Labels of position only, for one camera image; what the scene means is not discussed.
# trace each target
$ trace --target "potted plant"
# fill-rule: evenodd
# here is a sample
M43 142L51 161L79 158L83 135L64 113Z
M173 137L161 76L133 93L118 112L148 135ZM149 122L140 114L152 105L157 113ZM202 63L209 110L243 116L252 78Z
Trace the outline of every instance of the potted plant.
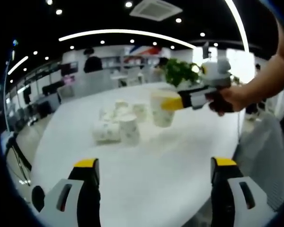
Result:
M164 67L166 82L174 85L178 90L189 88L199 79L198 73L192 71L193 66L198 67L195 63L169 59Z

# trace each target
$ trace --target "floor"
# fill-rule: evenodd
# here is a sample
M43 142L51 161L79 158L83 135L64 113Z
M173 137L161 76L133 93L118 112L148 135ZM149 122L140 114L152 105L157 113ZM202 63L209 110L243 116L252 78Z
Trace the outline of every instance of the floor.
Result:
M25 128L19 133L17 137L17 142L20 149L31 164L33 163L39 141L51 117L52 115L49 115L46 118L39 120L32 126L25 126ZM245 120L243 123L242 137L248 135L251 131L253 131L253 129L254 121ZM23 167L23 172L27 177L26 180L23 177L23 174L17 163L16 156L12 150L9 151L7 162L11 178L15 184L16 189L18 190L20 196L24 198L24 200L28 203L28 205L31 205L32 189L28 186L28 183L30 183L29 172L25 169L25 167Z

